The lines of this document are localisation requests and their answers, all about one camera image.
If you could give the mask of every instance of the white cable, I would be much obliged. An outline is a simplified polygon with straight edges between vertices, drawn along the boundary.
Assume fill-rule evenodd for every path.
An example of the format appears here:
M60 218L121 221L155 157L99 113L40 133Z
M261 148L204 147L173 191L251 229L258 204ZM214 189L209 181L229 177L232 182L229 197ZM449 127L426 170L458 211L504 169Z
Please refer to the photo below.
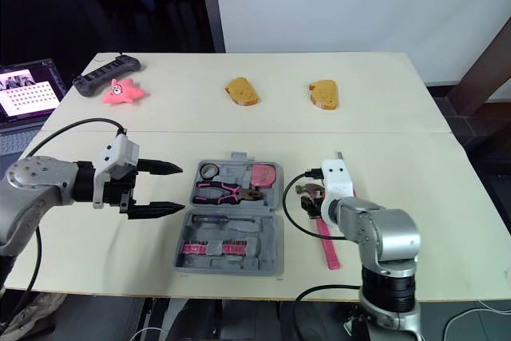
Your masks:
M504 313L511 313L511 309L508 309L508 310L505 310L505 311L500 311L498 309L495 309L494 307L490 307L489 305L483 303L482 301L479 301L479 303L483 306L483 307L487 307L489 310L491 311L494 311L495 313L499 313L499 314L504 314Z
M165 333L168 333L165 329L161 329L160 327L145 327L144 329L140 329L137 333L131 336L131 339L129 341L133 341L137 335L143 331L164 331Z
M450 326L455 320L460 319L461 317L468 315L469 313L474 313L475 311L489 311L490 313L495 313L497 315L511 315L511 313L501 313L498 311L494 311L493 309L484 309L482 307L477 307L474 309L469 309L468 311L463 311L459 315L456 315L452 319L447 321L446 328L444 329L443 341L447 341L447 331L449 331Z

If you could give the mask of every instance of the pink-handled pliers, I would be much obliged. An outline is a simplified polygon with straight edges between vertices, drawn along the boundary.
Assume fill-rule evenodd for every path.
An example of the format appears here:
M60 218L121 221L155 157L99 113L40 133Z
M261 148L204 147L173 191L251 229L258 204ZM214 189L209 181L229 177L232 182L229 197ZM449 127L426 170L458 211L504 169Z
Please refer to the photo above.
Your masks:
M229 192L228 195L210 199L207 197L194 196L192 202L195 204L239 204L241 200L261 200L263 193L255 189L243 189L238 184L222 183L220 181L199 181L197 188L217 188Z

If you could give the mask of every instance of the white wall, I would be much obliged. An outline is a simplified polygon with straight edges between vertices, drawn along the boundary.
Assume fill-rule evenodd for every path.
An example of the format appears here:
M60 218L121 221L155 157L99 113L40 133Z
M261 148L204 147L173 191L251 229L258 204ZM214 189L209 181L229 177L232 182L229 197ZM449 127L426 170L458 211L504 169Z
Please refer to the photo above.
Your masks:
M219 6L227 52L404 51L425 82L459 81L511 15L511 0L219 0Z

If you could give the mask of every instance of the black game controller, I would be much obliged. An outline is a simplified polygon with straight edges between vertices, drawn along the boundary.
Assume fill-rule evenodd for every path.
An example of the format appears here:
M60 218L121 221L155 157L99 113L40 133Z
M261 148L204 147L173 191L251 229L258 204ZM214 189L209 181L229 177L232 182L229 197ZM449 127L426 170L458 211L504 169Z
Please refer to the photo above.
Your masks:
M121 54L117 56L114 61L103 65L101 68L87 73L86 75L75 77L73 79L73 85L80 95L91 97L94 95L96 89L107 81L128 71L138 71L140 68L141 63L136 58Z

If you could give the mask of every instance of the black cable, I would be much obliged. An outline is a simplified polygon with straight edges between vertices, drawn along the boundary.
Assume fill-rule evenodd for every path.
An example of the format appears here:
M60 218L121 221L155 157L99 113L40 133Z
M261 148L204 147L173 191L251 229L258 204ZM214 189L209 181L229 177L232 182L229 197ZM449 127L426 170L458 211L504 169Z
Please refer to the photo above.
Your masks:
M291 180L289 182L289 184L287 185L287 187L284 189L284 194L282 195L282 208L284 210L284 214L286 215L287 219L291 222L291 224L293 224L298 230L300 230L301 232L303 233L306 233L308 234L309 236L313 236L313 237L317 237L318 239L324 239L324 240L345 240L346 237L344 236L323 236L323 235L319 235L317 233L314 233L314 232L311 232L311 231L308 231L306 230L305 228L302 228L300 227L292 218L291 216L289 215L289 212L287 211L287 206L286 206L286 197L287 197L287 193L289 192L289 189L293 186L293 184L298 181L299 179L301 179L302 177L305 177L305 173L302 173L300 175L298 175L297 177L295 177L293 180Z
M112 125L115 125L117 127L117 135L119 135L121 133L126 133L125 128L121 124L119 124L116 121L111 120L111 119L106 119L106 118L103 118L103 117L93 117L93 118L90 118L90 119L79 120L79 121L76 121L76 122L74 122L72 124L67 125L66 127L62 128L62 129L59 129L58 131L56 131L56 132L52 133L51 135L49 135L46 139L44 139L38 145L36 145L26 156L27 157L33 156L45 144L47 144L49 141L53 140L55 137L57 137L61 133L64 133L65 131L68 131L68 130L70 130L70 129L74 128L74 127L77 127L79 125L87 124L87 123L93 123L93 122L104 122L104 123L110 123ZM26 303L28 302L28 299L30 297L30 293L32 292L32 288L34 287L35 280L38 277L39 268L41 267L41 258L42 258L41 230L39 229L39 227L37 227L35 229L35 236L36 236L37 243L38 243L38 257L37 257L36 262L35 262L35 268L34 268L34 272L32 273L32 278L30 279L29 285L26 288L25 292L23 293L21 299L16 304L16 307L14 307L14 310L12 311L10 316L0 326L0 335L2 335L4 331L6 331L6 329L8 328L8 326L10 324L10 322L26 306Z
M39 149L42 148L43 145L48 143L48 141L53 140L55 137L57 137L61 133L64 133L65 131L68 131L68 130L70 130L70 129L74 128L74 127L77 127L79 125L82 125L82 124L94 123L94 122L98 122L98 121L99 122L104 122L104 123L110 123L112 125L115 125L117 127L117 135L120 134L120 133L126 133L125 128L121 124L119 124L116 121L111 120L111 119L105 119L103 117L93 117L93 118L90 118L90 119L79 120L79 121L75 121L72 124L67 125L64 128L61 128L58 131L56 131L56 132L52 133L51 135L49 135L46 139L44 139L39 144L37 144L30 152L28 152L28 154L26 156L27 157L33 156Z
M10 316L2 323L0 326L0 335L3 335L4 331L9 327L10 322L16 317L16 315L27 305L30 293L32 292L32 288L34 287L35 280L39 274L39 268L41 267L41 258L42 258L42 241L41 241L41 231L39 227L35 229L35 237L38 243L38 257L35 262L34 273L32 273L32 278L30 279L29 286L26 288L23 293L21 299L19 299L18 303L14 307L14 310L11 312Z
M299 341L305 341L305 338L303 337L303 334L298 326L298 321L296 319L296 306L299 302L302 301L302 298L306 295L311 294L314 291L322 291L325 289L354 289L358 290L360 289L357 285L344 285L344 284L331 284L331 285L319 285L317 287L311 287L304 291L303 293L300 293L298 297L296 297L295 302L293 303L293 308L291 309L292 316L293 316L293 328L295 329L295 333L298 336Z

